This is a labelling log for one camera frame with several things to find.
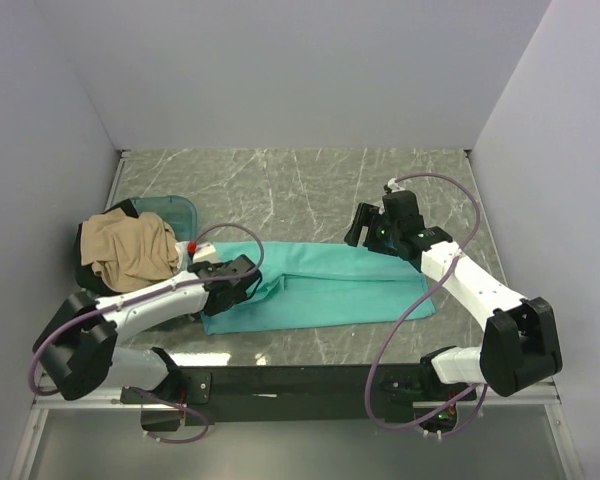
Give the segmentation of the teal t-shirt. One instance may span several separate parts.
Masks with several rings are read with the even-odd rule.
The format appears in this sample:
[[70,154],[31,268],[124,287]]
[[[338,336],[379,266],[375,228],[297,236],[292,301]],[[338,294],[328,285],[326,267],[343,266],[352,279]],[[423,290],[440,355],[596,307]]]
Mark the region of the teal t-shirt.
[[203,318],[205,333],[393,322],[428,290],[398,257],[344,244],[266,242],[255,295]]

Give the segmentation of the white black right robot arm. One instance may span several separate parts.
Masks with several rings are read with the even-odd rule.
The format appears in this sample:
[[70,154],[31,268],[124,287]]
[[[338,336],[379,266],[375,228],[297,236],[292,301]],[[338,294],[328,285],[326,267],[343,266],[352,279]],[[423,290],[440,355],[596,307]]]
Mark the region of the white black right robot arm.
[[389,192],[382,202],[358,205],[345,243],[409,262],[440,283],[483,332],[478,347],[445,347],[422,358],[418,378],[424,395],[440,399],[464,383],[487,385],[509,397],[562,370],[554,311],[546,300],[509,289],[447,232],[426,226],[413,192]]

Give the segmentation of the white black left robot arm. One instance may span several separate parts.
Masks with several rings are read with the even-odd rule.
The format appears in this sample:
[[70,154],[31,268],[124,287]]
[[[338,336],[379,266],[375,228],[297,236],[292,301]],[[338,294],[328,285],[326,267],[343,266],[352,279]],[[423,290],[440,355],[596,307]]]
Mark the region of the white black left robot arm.
[[174,277],[117,296],[70,295],[32,347],[29,387],[37,396],[80,399],[109,372],[146,374],[140,386],[156,401],[173,399],[180,378],[172,361],[153,350],[125,352],[117,344],[186,314],[214,316],[250,299],[262,281],[260,264],[240,255],[229,262],[197,262]]

